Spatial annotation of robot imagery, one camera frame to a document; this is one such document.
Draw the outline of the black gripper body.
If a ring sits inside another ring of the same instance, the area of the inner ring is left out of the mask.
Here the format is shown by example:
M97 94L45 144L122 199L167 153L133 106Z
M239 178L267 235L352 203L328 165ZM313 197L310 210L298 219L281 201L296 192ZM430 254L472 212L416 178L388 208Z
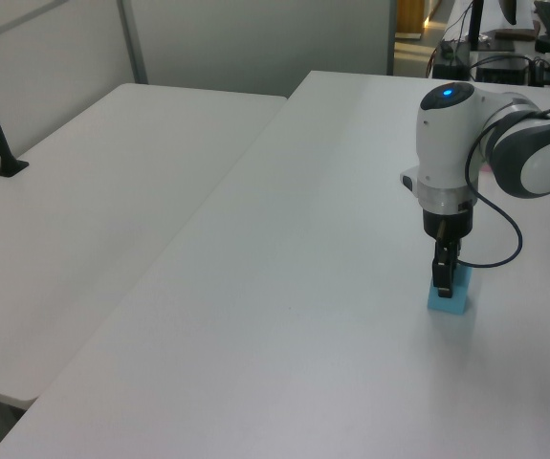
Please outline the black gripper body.
M458 240L467 236L473 228L473 210L441 215L423 210L424 232L438 240Z

